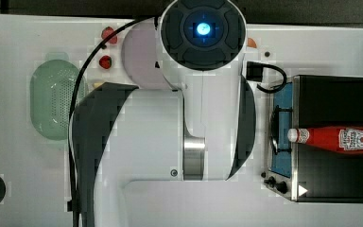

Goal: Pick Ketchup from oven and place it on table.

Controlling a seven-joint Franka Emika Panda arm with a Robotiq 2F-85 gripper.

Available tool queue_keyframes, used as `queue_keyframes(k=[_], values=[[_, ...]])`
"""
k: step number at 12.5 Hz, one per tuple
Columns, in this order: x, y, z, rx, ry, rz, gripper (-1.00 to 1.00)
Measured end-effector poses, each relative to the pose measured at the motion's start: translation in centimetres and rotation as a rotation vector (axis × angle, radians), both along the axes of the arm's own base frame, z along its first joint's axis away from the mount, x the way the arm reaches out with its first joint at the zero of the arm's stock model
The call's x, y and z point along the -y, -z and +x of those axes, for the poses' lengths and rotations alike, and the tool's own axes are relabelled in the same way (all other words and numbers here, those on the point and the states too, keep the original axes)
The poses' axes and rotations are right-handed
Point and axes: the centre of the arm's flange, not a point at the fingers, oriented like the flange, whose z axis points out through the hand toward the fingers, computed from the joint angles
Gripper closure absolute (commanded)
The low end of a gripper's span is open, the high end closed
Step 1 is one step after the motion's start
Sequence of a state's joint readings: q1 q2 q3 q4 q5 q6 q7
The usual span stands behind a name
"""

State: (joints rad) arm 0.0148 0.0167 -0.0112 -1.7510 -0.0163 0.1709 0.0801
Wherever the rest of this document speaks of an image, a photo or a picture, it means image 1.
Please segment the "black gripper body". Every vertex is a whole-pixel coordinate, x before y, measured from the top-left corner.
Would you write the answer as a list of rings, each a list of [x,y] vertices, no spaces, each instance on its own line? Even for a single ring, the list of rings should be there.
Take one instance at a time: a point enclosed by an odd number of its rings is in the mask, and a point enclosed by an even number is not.
[[[248,61],[246,65],[246,79],[261,82],[263,80],[264,66],[260,62]]]

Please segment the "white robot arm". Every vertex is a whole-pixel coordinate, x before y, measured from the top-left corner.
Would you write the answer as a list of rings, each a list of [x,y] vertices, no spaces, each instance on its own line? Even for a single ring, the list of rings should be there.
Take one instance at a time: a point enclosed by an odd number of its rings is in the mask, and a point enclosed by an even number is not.
[[[227,181],[251,155],[246,21],[232,0],[173,0],[155,21],[166,88],[105,82],[72,107],[73,227],[128,227],[136,181]]]

